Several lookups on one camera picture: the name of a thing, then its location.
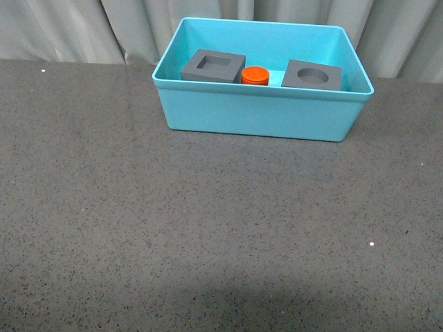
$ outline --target curtain fold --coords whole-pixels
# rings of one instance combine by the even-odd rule
[[[443,83],[441,0],[0,0],[0,58],[156,64],[183,17],[341,26],[371,77]]]

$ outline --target gray countertop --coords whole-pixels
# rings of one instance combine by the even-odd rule
[[[333,143],[172,131],[152,70],[0,61],[0,330],[443,329],[443,85]]]

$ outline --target gray square block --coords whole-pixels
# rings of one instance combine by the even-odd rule
[[[199,49],[181,69],[187,81],[240,83],[246,56]]]
[[[282,86],[340,91],[341,68],[290,59]]]

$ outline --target plastic bin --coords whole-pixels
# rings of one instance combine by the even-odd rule
[[[180,80],[199,48],[246,56],[268,86]],[[342,91],[281,87],[290,59],[342,68]],[[185,18],[152,74],[168,127],[339,142],[374,93],[345,31],[336,26]]]

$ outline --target orange cylinder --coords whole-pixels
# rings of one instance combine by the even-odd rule
[[[269,72],[259,66],[246,67],[242,71],[242,84],[268,85]]]

